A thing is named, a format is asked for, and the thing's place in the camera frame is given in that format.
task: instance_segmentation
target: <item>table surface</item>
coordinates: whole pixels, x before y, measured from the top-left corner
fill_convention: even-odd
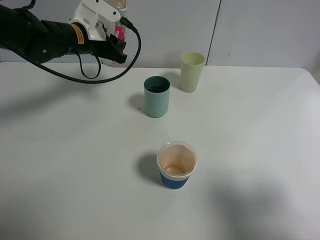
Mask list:
[[[81,77],[76,63],[48,63]],[[95,64],[85,64],[94,75]],[[121,68],[103,66],[103,78]],[[3,240],[318,240],[320,86],[301,68],[134,68],[84,85],[0,64]],[[143,82],[171,82],[167,114],[144,114]],[[156,165],[167,142],[198,165],[179,190]]]

